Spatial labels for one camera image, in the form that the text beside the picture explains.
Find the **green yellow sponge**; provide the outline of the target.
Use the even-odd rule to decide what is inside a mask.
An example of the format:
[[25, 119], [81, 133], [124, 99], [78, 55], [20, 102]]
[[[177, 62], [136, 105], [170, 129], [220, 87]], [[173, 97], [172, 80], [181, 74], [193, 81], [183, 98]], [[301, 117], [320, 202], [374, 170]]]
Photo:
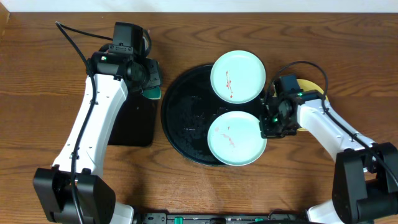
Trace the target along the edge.
[[160, 89], [160, 86], [156, 86], [154, 88], [144, 90], [142, 92], [142, 95], [150, 100], [159, 100], [161, 99], [162, 91]]

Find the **yellow plate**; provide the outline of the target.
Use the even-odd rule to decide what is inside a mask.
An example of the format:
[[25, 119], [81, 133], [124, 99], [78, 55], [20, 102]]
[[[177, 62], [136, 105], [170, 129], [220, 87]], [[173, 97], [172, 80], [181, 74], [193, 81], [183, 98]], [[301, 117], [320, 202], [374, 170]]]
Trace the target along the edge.
[[304, 79], [297, 79], [297, 81], [301, 90], [290, 95], [300, 97], [297, 113], [298, 129], [306, 129], [311, 133], [326, 130], [330, 125], [330, 119], [325, 114], [322, 105], [327, 102], [324, 96], [325, 91], [311, 81]]

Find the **light green stained plate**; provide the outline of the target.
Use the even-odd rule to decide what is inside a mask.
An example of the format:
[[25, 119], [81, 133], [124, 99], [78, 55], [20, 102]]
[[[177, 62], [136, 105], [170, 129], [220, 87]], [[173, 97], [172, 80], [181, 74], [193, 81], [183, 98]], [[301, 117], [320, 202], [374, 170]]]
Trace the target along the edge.
[[262, 156], [267, 140], [261, 137], [259, 120], [243, 111], [230, 111], [211, 124], [207, 143], [211, 153], [229, 166], [245, 166]]

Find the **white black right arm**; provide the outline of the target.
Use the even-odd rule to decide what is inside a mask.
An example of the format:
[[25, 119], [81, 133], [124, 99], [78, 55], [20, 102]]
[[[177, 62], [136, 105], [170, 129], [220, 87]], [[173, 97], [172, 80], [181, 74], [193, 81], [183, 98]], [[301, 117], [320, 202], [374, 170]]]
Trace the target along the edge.
[[319, 91], [267, 94], [261, 136], [279, 139], [306, 129], [335, 162], [332, 199], [307, 210], [313, 223], [364, 223], [397, 214], [397, 148], [363, 136]]

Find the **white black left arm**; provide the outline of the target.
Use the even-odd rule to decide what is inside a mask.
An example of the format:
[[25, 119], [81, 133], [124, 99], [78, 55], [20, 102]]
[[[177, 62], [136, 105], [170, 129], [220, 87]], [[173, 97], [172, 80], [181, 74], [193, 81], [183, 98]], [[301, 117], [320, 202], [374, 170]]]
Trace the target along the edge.
[[86, 61], [85, 95], [72, 131], [49, 169], [38, 168], [33, 186], [48, 221], [132, 223], [134, 209], [119, 203], [102, 179], [115, 119], [128, 95], [161, 96], [158, 61], [145, 56], [95, 52]]

